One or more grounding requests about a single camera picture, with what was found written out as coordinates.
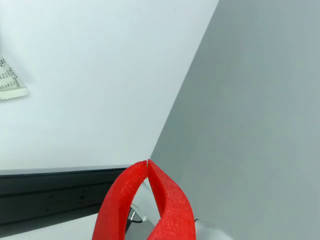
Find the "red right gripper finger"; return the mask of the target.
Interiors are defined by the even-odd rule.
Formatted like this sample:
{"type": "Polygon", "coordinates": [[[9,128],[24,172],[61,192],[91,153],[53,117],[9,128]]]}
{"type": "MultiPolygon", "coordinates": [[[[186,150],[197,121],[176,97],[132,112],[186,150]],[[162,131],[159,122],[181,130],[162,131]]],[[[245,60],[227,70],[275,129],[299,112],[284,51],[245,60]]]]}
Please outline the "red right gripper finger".
{"type": "Polygon", "coordinates": [[[194,240],[195,218],[182,189],[153,161],[147,163],[147,177],[160,215],[149,240],[194,240]]]}

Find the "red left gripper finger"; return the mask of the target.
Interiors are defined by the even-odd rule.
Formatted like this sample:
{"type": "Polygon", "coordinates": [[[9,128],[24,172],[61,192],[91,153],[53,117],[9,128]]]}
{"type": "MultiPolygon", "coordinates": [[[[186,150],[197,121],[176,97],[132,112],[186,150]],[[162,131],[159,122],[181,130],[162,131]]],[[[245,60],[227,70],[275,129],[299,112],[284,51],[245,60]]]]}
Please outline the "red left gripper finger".
{"type": "Polygon", "coordinates": [[[147,178],[147,161],[125,169],[108,190],[97,215],[93,240],[123,240],[133,199],[147,178]]]}

